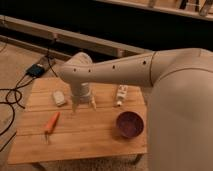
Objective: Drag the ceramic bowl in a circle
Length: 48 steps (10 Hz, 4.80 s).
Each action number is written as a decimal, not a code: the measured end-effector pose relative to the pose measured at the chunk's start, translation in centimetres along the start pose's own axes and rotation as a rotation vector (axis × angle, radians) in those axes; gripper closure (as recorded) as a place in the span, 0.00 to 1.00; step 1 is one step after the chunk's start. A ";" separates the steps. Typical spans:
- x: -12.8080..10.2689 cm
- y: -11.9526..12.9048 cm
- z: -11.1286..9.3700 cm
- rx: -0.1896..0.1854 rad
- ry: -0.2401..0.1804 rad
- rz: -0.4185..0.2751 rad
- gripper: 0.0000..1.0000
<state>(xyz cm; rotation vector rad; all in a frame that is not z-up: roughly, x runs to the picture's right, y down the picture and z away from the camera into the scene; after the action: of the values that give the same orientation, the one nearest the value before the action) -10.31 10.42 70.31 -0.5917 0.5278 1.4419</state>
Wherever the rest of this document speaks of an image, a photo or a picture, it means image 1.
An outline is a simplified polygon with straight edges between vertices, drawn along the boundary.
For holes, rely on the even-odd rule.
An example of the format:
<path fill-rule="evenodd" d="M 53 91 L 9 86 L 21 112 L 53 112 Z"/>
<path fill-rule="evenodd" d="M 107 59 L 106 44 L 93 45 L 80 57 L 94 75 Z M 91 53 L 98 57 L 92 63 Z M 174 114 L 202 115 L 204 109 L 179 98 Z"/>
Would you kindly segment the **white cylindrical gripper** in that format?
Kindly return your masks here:
<path fill-rule="evenodd" d="M 91 98 L 91 89 L 89 83 L 77 83 L 70 86 L 72 98 L 72 111 L 76 112 L 79 103 L 88 103 L 96 110 L 97 105 L 94 98 Z"/>

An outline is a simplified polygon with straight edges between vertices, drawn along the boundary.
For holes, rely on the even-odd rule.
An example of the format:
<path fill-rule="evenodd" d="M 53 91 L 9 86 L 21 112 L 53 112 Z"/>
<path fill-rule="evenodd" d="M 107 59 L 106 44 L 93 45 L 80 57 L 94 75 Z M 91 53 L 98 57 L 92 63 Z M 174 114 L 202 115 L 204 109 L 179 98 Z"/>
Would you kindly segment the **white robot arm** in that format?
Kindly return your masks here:
<path fill-rule="evenodd" d="M 91 83 L 150 87 L 149 171 L 213 171 L 213 51 L 153 51 L 100 63 L 80 52 L 59 76 L 77 104 L 89 97 Z"/>

